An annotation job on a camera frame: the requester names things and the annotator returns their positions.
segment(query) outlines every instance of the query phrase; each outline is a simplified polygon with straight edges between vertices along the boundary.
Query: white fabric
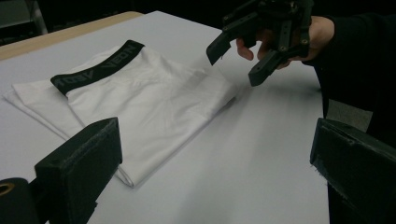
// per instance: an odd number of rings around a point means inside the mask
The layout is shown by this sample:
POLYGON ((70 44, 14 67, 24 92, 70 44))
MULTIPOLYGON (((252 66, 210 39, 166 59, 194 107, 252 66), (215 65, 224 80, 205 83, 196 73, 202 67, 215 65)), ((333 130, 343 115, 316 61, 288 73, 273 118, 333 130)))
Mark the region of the white fabric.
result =
MULTIPOLYGON (((92 67, 117 49, 66 73, 92 67)), ((235 95, 236 87, 218 70, 191 69, 144 47, 119 72, 72 90, 67 98, 49 80, 14 84, 5 97, 64 139, 92 122, 118 117, 123 163, 117 177, 133 187, 204 128, 235 95)))

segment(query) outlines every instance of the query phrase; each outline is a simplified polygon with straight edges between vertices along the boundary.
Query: white table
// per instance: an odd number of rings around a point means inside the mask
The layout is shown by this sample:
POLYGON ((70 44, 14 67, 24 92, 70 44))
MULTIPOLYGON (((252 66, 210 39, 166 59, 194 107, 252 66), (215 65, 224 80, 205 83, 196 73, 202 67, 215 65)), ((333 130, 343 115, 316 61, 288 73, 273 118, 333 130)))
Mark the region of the white table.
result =
MULTIPOLYGON (((126 39, 191 67, 210 66, 205 49, 219 34, 152 12, 0 61, 0 93, 12 83, 52 77, 126 39)), ((236 100, 138 188, 113 178, 89 223, 329 223, 326 180, 309 163, 322 116, 314 70, 293 63, 251 88, 248 71, 257 61, 240 58, 232 46, 215 66, 241 88, 236 100)), ((0 142, 0 179, 32 181, 34 165, 63 140, 1 99, 0 142)))

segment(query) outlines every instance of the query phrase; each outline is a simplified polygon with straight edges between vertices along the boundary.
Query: folded boxer briefs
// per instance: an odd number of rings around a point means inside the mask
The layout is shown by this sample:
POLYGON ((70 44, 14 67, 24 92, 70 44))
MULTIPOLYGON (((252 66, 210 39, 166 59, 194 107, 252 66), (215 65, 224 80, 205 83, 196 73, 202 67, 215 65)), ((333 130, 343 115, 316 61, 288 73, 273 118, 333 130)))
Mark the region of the folded boxer briefs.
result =
POLYGON ((134 187, 235 95, 216 68, 192 69, 128 40, 50 80, 14 84, 5 96, 64 139, 117 117, 123 163, 116 176, 134 187))

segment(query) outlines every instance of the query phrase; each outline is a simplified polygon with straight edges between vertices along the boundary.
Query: black waistband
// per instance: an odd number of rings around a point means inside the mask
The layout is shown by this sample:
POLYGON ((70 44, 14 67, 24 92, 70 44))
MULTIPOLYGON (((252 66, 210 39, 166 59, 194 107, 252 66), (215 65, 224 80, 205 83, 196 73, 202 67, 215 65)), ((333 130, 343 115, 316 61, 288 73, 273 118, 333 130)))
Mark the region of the black waistband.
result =
POLYGON ((140 43, 128 40, 119 50, 96 66, 74 74, 57 75, 52 77, 50 81, 63 95, 66 95, 73 89, 92 84, 95 81, 118 72, 136 57, 143 47, 144 45, 140 43))

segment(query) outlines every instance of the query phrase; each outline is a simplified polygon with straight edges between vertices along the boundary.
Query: human hand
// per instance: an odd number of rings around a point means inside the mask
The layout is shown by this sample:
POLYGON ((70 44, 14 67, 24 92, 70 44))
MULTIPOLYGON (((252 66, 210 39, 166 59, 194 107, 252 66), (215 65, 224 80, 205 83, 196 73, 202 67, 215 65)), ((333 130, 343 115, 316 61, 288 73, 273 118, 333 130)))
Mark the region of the human hand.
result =
MULTIPOLYGON (((277 69, 281 69, 287 67, 292 61, 309 61, 316 58, 319 53, 329 44, 334 36, 334 23, 324 17, 317 17, 312 16, 312 22, 309 27, 309 37, 310 37, 310 44, 309 44, 309 51, 308 56, 305 58, 301 57, 294 57, 289 58, 286 63, 281 64, 277 69)), ((271 30, 264 29, 260 30, 257 35, 256 39, 261 41, 262 44, 257 52, 257 58, 261 60, 264 58, 265 54, 270 49, 270 46, 273 44, 275 35, 271 30)), ((298 30, 293 34, 293 42, 297 44, 298 42, 298 30)), ((242 38, 236 39, 236 47, 238 54, 246 58, 248 60, 253 60, 254 53, 247 47, 245 47, 244 40, 242 38)))

